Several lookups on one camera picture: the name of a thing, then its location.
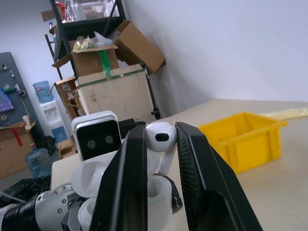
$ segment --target wireless earbud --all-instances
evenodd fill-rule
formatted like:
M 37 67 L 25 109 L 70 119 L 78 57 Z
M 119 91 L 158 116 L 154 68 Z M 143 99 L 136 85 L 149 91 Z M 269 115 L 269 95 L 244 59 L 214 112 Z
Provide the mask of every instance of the wireless earbud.
M 146 145 L 153 152 L 162 153 L 158 173 L 169 173 L 176 150 L 177 130 L 167 122 L 156 122 L 146 126 Z

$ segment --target yellow crate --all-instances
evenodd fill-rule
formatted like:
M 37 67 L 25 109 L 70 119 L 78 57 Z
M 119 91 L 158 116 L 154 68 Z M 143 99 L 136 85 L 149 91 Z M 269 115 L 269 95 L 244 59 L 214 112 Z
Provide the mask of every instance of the yellow crate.
M 235 173 L 281 157 L 279 128 L 288 122 L 244 112 L 199 127 Z

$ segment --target gray pegboard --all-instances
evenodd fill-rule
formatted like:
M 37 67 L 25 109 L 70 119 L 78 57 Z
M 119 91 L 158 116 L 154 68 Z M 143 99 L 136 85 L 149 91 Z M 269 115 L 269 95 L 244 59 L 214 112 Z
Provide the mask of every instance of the gray pegboard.
M 14 87 L 16 80 L 16 83 L 19 85 L 21 90 L 24 90 L 26 92 L 26 96 L 23 97 L 23 100 L 26 105 L 27 111 L 30 114 L 31 121 L 35 121 L 36 123 L 35 130 L 40 136 L 43 136 L 44 133 L 39 124 L 38 117 L 33 109 L 32 103 L 24 86 L 24 83 L 20 77 L 14 58 L 10 52 L 0 53 L 0 65 L 2 63 L 4 63 L 8 67 L 8 70 L 0 71 L 0 87 L 3 88 L 7 84 L 10 85 L 10 87 Z M 15 75 L 15 80 L 12 77 L 11 71 Z M 5 121 L 0 119 L 0 127 L 6 126 L 8 124 L 15 124 L 21 122 L 23 121 L 23 116 L 27 115 L 25 107 L 23 106 L 22 100 L 18 95 L 17 91 L 13 90 L 7 92 L 7 95 L 11 98 L 14 109 L 6 112 L 0 112 L 0 117 L 3 115 L 7 116 L 7 120 Z

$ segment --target red tape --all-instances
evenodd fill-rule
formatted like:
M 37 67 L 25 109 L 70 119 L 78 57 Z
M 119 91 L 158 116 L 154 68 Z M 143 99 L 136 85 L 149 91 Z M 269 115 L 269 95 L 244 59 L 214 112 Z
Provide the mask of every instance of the red tape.
M 15 129 L 13 129 L 12 132 L 13 132 L 15 138 L 17 139 L 17 142 L 18 142 L 18 144 L 19 144 L 19 147 L 23 146 L 23 143 L 21 142 L 21 139 L 20 139 L 20 137 L 19 137 L 17 131 L 16 131 Z

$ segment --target floor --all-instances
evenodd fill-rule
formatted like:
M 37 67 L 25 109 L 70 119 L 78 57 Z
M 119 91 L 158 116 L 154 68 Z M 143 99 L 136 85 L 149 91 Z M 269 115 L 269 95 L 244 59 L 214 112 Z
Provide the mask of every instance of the floor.
M 16 184 L 22 179 L 33 178 L 29 169 L 17 172 L 13 175 L 0 179 L 0 191 L 10 188 L 12 185 Z

